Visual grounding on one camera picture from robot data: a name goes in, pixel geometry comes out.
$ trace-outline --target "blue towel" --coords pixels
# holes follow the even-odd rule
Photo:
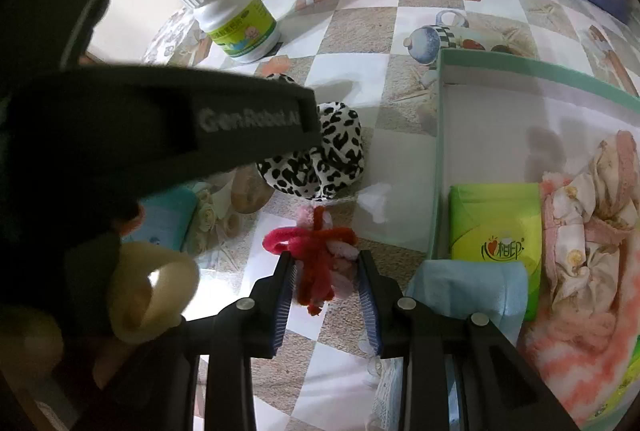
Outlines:
[[[198,204],[195,193],[188,187],[178,186],[149,196],[140,203],[145,208],[145,220],[122,241],[148,241],[180,251]]]
[[[456,319],[482,312],[515,345],[527,308],[527,291],[527,271],[520,262],[433,259],[420,265],[405,295],[440,315]],[[446,369],[447,378],[453,379],[452,361],[447,361]],[[373,406],[382,429],[398,429],[401,391],[402,359],[391,359],[383,365]],[[449,384],[449,421],[450,429],[458,428],[458,399],[453,382]]]

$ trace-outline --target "checkered tablecloth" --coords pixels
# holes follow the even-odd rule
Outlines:
[[[436,97],[427,68],[403,45],[413,30],[435,24],[443,9],[456,10],[469,28],[491,30],[520,53],[617,84],[583,46],[581,33],[594,25],[640,86],[638,39],[585,0],[324,0],[301,11],[295,1],[264,0],[282,32],[277,55],[289,56],[287,73],[313,88],[318,102],[348,104],[363,127],[364,176],[329,210],[403,288],[427,251],[435,153]],[[266,61],[237,65],[214,46],[199,67],[260,75]],[[215,270],[203,270],[191,316],[216,312],[271,274],[277,258],[262,249],[262,238],[293,225],[302,202],[276,192],[245,219],[244,236],[225,244]],[[363,329],[357,296],[329,303],[313,318],[293,306],[277,357],[254,360],[258,431],[364,429],[376,376],[358,347]]]

